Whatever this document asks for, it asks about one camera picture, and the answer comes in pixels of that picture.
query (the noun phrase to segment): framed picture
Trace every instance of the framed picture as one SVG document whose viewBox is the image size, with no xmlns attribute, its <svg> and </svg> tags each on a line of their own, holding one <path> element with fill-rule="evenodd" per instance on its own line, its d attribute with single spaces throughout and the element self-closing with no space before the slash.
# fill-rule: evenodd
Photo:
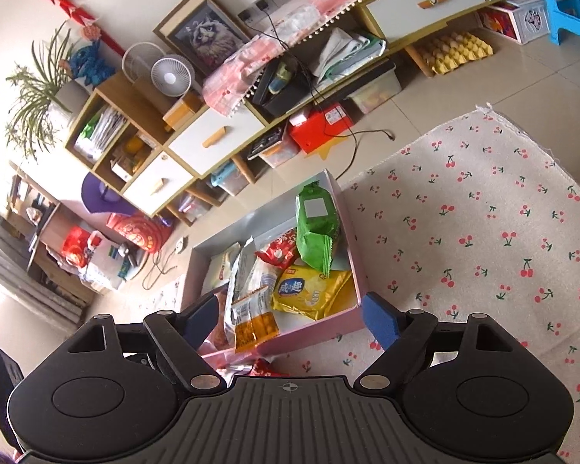
<svg viewBox="0 0 580 464">
<path fill-rule="evenodd" d="M 250 38 L 213 0 L 183 0 L 154 33 L 207 77 Z"/>
</svg>

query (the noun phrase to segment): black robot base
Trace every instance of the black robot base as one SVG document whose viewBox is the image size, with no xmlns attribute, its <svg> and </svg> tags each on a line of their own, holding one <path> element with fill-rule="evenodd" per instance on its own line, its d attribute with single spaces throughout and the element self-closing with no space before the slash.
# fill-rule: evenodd
<svg viewBox="0 0 580 464">
<path fill-rule="evenodd" d="M 142 324 L 95 316 L 11 394 L 9 421 L 27 450 L 20 462 L 561 462 L 571 396 L 493 319 L 438 322 L 375 293 L 362 307 L 386 351 L 353 387 L 345 377 L 226 386 L 195 352 L 217 322 L 215 300 Z M 458 355 L 430 367 L 445 351 Z"/>
</svg>

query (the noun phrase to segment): white drawer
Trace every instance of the white drawer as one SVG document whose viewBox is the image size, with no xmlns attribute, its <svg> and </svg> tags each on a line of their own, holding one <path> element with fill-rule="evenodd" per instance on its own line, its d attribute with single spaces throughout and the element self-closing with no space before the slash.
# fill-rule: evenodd
<svg viewBox="0 0 580 464">
<path fill-rule="evenodd" d="M 376 0 L 369 3 L 367 8 L 387 41 L 393 42 L 486 0 L 446 0 L 422 9 L 419 3 L 424 1 L 426 0 Z"/>
<path fill-rule="evenodd" d="M 153 193 L 159 180 L 165 184 Z M 152 216 L 175 193 L 187 187 L 193 176 L 167 153 L 162 152 L 153 160 L 144 171 L 133 180 L 127 190 L 125 198 L 145 214 Z"/>
<path fill-rule="evenodd" d="M 213 145 L 202 143 L 225 127 L 226 133 Z M 170 149 L 182 158 L 200 176 L 205 176 L 234 155 L 264 125 L 245 106 L 231 118 L 208 109 L 187 127 L 171 144 Z"/>
</svg>

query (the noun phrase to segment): spider plant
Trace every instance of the spider plant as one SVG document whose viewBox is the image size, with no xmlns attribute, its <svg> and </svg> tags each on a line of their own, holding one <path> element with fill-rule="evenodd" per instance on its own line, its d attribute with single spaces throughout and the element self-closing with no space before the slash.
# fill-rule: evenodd
<svg viewBox="0 0 580 464">
<path fill-rule="evenodd" d="M 7 146 L 12 145 L 23 152 L 24 158 L 36 160 L 36 151 L 49 151 L 54 146 L 54 127 L 48 109 L 54 102 L 70 113 L 56 94 L 71 78 L 62 64 L 71 57 L 74 44 L 70 43 L 71 30 L 60 39 L 66 22 L 54 31 L 50 42 L 35 45 L 31 53 L 35 70 L 15 63 L 15 71 L 6 78 L 7 82 L 19 88 L 19 95 L 9 110 L 12 116 L 6 126 Z"/>
</svg>

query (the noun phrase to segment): tile floor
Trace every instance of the tile floor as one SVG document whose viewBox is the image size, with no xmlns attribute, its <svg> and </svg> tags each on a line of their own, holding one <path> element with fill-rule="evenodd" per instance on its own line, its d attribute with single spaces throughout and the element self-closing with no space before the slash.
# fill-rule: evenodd
<svg viewBox="0 0 580 464">
<path fill-rule="evenodd" d="M 340 183 L 349 181 L 435 126 L 473 110 L 477 104 L 490 102 L 540 145 L 550 148 L 580 184 L 580 38 L 567 35 L 558 47 L 544 37 L 521 47 L 492 33 L 476 32 L 494 46 L 493 57 L 432 79 L 423 77 L 416 67 L 399 68 L 404 90 L 355 126 L 357 131 L 391 130 L 395 141 L 387 140 L 381 133 L 359 135 L 356 159 Z M 210 211 L 190 229 L 176 231 L 167 246 L 171 248 L 181 235 L 189 236 L 189 245 L 198 244 L 321 169 L 328 168 L 334 175 L 339 174 L 350 162 L 353 149 L 352 138 L 344 139 L 331 147 L 324 160 L 320 155 L 298 156 L 268 171 L 258 183 L 248 186 L 237 197 L 229 197 L 222 207 Z M 152 290 L 144 291 L 142 279 L 152 266 L 149 261 L 142 273 L 120 293 L 99 296 L 90 314 L 108 312 L 117 322 L 134 319 L 138 303 L 176 279 L 187 266 L 189 255 L 189 249 L 174 255 L 168 265 L 177 268 L 161 276 Z"/>
</svg>

